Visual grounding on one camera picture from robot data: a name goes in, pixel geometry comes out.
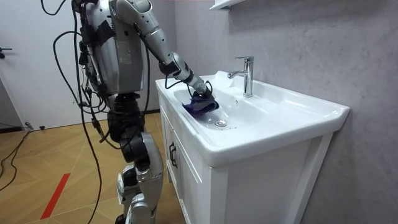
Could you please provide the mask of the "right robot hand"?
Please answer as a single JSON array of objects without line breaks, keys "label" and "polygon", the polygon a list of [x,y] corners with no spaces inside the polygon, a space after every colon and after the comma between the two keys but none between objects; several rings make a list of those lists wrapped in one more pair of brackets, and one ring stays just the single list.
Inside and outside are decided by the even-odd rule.
[{"label": "right robot hand", "polygon": [[206,84],[197,86],[192,95],[193,95],[193,97],[199,97],[200,96],[202,98],[209,99],[209,100],[214,100],[215,99],[215,97],[213,96],[212,89],[209,88]]}]

